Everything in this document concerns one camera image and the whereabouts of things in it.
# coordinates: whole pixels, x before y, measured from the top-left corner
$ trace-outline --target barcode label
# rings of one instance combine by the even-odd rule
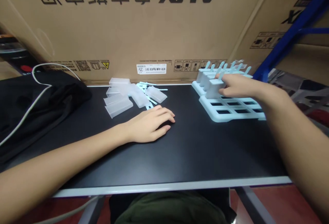
[[[144,74],[166,74],[167,64],[137,64],[137,73]]]

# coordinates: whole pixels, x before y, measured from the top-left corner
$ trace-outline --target white cable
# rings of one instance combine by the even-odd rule
[[[35,104],[37,103],[37,101],[41,98],[41,96],[46,92],[46,90],[47,89],[49,89],[49,88],[51,88],[52,87],[52,85],[50,85],[50,84],[46,84],[46,83],[41,83],[41,82],[39,82],[36,78],[35,78],[35,75],[34,75],[34,70],[37,68],[37,67],[39,67],[39,66],[42,66],[42,65],[47,65],[47,64],[55,64],[55,65],[59,65],[59,66],[63,66],[63,67],[65,67],[65,68],[67,68],[67,69],[69,69],[75,76],[76,76],[76,78],[78,78],[80,81],[81,81],[81,79],[69,68],[69,67],[67,67],[67,66],[65,66],[65,65],[62,65],[62,64],[56,64],[56,63],[43,63],[43,64],[39,64],[39,65],[36,65],[35,67],[33,67],[33,69],[32,69],[32,76],[33,76],[33,79],[37,82],[37,83],[39,83],[39,84],[42,84],[42,85],[46,85],[46,86],[48,86],[48,87],[46,87],[44,90],[42,90],[42,92],[39,94],[39,96],[35,99],[35,101],[32,103],[32,105],[28,108],[28,110],[26,111],[26,113],[24,114],[24,116],[23,116],[23,118],[20,120],[20,122],[18,123],[18,125],[12,130],[12,132],[11,133],[9,133],[9,135],[5,138],[5,139],[3,139],[1,142],[0,142],[0,146],[2,145],[2,144],[4,144],[17,130],[18,130],[18,128],[22,125],[22,123],[24,122],[24,120],[26,119],[26,117],[27,117],[27,115],[29,114],[29,112],[32,110],[32,108],[35,106]]]
[[[84,205],[81,205],[79,208],[76,208],[76,209],[74,209],[70,212],[67,212],[65,214],[62,214],[62,215],[59,215],[59,216],[56,216],[56,217],[53,217],[53,218],[50,218],[50,219],[47,219],[47,220],[44,220],[44,221],[41,221],[41,222],[36,222],[34,224],[54,224],[54,223],[57,223],[59,221],[62,221],[64,219],[69,218],[70,216],[73,216],[74,214],[80,212],[81,210],[86,208],[91,202],[99,199],[100,197],[102,197],[102,196],[94,197],[94,198],[90,199],[88,202],[86,202]]]

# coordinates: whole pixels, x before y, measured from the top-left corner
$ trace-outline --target table surface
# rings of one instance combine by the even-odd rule
[[[95,135],[145,110],[134,103],[111,119],[103,101],[107,88],[91,87],[91,100],[8,162],[6,168]],[[152,143],[130,143],[115,149],[69,180],[56,196],[291,182],[266,121],[215,123],[191,85],[165,88],[168,98],[161,105],[176,115],[176,123],[165,136]]]

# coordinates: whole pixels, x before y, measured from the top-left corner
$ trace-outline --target light blue popsicle mold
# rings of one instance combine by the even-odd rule
[[[240,71],[242,64],[236,69],[235,62],[232,63],[231,68],[227,69],[227,64],[222,64],[218,69],[207,69],[208,71],[199,71],[199,82],[192,83],[193,88],[200,96],[200,103],[214,122],[228,122],[233,119],[254,119],[266,120],[265,114],[261,106],[252,98],[227,98],[219,94],[219,90],[226,85],[222,81],[224,74],[243,74],[246,77],[252,78],[248,75],[251,66],[245,72]],[[215,79],[215,75],[219,73],[219,78]]]

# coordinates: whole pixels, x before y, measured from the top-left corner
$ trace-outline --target blue metal shelf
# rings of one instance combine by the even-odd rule
[[[293,45],[306,34],[329,34],[329,28],[312,28],[329,7],[329,0],[312,0],[300,17],[284,34],[264,62],[254,73],[256,80],[267,82],[268,73],[290,52]]]

